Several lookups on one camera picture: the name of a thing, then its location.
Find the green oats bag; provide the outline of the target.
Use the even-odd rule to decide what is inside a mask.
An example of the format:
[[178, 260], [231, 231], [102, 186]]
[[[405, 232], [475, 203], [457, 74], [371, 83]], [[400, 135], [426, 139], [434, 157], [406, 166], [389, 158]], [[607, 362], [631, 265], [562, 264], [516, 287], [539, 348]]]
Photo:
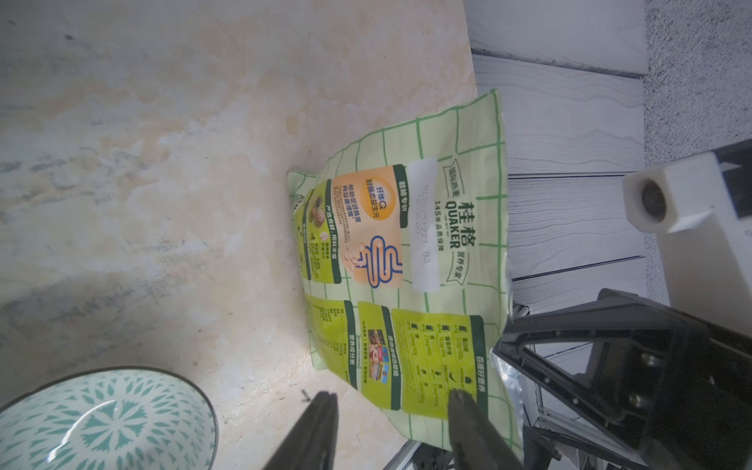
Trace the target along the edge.
[[492, 360], [512, 309], [501, 96], [369, 133], [288, 191], [313, 365], [437, 448], [464, 391], [521, 454]]

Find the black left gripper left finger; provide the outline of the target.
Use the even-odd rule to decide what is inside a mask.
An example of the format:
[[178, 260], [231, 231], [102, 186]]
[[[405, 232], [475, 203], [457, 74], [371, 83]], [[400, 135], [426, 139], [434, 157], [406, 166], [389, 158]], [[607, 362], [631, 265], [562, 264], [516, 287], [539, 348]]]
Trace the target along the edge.
[[264, 469], [332, 469], [338, 426], [337, 395], [318, 392]]

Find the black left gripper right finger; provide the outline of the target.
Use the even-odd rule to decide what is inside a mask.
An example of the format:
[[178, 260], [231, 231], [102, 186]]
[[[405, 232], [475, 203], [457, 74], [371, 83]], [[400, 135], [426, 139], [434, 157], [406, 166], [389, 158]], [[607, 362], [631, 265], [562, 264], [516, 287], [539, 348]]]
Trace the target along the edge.
[[458, 389], [450, 392], [448, 428], [455, 469], [523, 469], [522, 461], [501, 438], [470, 393]]

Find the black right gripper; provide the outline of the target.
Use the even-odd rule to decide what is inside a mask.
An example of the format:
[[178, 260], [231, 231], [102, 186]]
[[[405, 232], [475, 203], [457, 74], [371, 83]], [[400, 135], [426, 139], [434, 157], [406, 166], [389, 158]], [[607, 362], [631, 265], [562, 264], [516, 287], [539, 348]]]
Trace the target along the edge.
[[653, 467], [751, 465], [748, 336], [603, 289], [513, 321], [493, 351]]

